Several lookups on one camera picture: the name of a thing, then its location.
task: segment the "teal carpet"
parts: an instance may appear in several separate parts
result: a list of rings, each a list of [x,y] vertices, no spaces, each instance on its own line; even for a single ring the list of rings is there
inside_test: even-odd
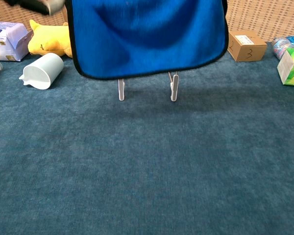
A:
[[[73,62],[51,89],[0,73],[0,235],[294,235],[294,87],[271,48],[117,81]]]

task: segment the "wicker wall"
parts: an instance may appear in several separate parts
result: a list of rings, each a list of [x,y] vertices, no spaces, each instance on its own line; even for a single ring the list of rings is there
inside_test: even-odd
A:
[[[29,20],[41,24],[61,25],[65,13],[43,17],[19,7],[10,8],[0,0],[0,21],[22,22]],[[227,20],[230,30],[253,30],[264,40],[276,36],[294,35],[294,0],[228,0]]]

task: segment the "white label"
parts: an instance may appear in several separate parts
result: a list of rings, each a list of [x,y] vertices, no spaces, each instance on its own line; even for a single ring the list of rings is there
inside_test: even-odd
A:
[[[242,45],[254,45],[254,43],[246,35],[235,35]]]

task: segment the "cardboard box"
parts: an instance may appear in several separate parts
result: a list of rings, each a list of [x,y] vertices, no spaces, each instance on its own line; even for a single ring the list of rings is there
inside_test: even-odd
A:
[[[0,60],[21,61],[28,54],[32,34],[22,23],[0,22]]]
[[[294,48],[288,48],[278,65],[283,85],[294,86]]]
[[[229,31],[228,51],[236,62],[259,61],[267,43],[253,31]]]

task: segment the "brown cardboard box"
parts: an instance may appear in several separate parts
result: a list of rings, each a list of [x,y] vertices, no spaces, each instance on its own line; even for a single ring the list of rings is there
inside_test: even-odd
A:
[[[236,62],[261,60],[267,43],[253,31],[229,31],[229,53]]]

